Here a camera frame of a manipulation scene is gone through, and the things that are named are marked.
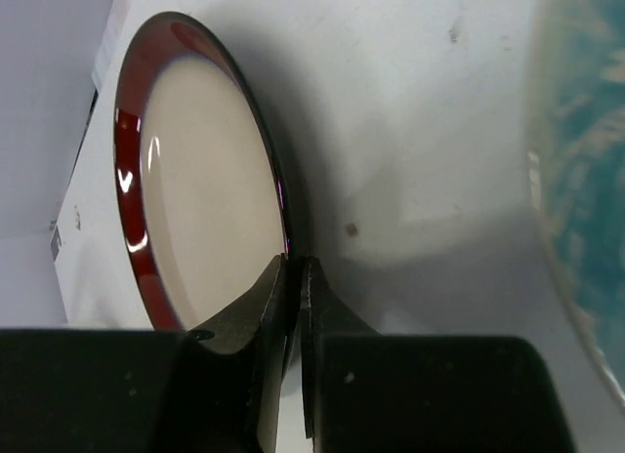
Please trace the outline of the red and teal floral plate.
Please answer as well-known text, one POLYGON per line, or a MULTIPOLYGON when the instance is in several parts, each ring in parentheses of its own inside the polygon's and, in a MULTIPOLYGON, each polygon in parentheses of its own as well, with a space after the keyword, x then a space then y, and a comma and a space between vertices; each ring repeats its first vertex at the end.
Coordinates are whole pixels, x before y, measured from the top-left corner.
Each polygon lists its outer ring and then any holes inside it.
POLYGON ((624 401, 624 0, 538 0, 523 133, 534 216, 580 342, 624 401))

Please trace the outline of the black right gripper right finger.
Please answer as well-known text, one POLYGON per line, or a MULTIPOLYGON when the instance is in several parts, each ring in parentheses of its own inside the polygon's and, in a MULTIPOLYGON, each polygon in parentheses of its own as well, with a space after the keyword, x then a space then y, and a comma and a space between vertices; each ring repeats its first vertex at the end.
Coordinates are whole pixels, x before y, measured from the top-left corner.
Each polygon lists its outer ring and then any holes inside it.
POLYGON ((299 316, 316 452, 571 452, 552 379, 527 341, 382 335, 304 261, 299 316))

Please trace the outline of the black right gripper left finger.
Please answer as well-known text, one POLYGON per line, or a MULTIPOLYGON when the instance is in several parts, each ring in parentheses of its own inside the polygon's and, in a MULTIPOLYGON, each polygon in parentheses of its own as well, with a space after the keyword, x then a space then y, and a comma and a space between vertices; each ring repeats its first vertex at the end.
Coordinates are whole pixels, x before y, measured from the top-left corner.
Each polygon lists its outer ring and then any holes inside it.
POLYGON ((1 334, 5 452, 272 452, 287 263, 190 331, 1 334))

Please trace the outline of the dark red rimmed plate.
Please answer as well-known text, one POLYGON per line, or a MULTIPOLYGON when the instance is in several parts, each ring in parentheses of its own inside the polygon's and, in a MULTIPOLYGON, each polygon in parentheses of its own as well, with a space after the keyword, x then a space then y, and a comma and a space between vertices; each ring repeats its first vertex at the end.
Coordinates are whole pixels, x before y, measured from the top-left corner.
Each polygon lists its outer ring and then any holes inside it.
POLYGON ((222 42, 162 12, 119 71, 113 165, 120 223, 153 328, 207 334, 230 355, 253 340, 278 262, 291 282, 312 248, 301 171, 222 42))

